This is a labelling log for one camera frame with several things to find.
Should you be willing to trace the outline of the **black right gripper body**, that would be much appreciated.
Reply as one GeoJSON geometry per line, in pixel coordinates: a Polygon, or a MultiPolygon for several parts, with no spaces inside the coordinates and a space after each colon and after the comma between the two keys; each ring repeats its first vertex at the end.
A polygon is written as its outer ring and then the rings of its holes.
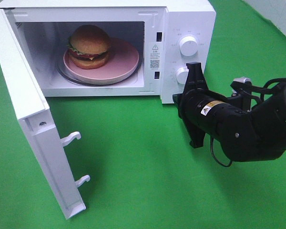
{"type": "Polygon", "coordinates": [[[228,98],[204,89],[174,94],[179,117],[190,134],[224,134],[231,127],[228,98]]]}

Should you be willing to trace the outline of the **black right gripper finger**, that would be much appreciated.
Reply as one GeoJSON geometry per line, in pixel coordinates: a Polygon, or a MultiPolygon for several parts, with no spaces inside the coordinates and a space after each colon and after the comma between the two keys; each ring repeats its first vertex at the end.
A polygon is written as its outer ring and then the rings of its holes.
{"type": "Polygon", "coordinates": [[[205,131],[201,130],[199,127],[197,127],[195,124],[193,124],[188,118],[183,117],[179,115],[179,117],[182,119],[185,128],[190,136],[190,145],[193,148],[200,148],[204,146],[204,137],[205,137],[205,131]]]}
{"type": "Polygon", "coordinates": [[[186,64],[186,67],[189,71],[185,83],[185,91],[192,89],[209,90],[202,71],[202,64],[200,62],[190,62],[186,64]]]}

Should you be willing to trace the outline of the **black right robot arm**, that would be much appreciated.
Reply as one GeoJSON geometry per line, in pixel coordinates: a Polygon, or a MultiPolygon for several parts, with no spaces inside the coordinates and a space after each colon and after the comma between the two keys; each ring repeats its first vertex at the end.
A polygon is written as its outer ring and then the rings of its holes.
{"type": "Polygon", "coordinates": [[[209,90],[199,62],[187,64],[184,91],[173,95],[178,115],[191,146],[204,145],[205,135],[220,142],[231,162],[274,160],[286,151],[286,78],[275,78],[263,87],[249,78],[231,83],[225,97],[209,90]]]}

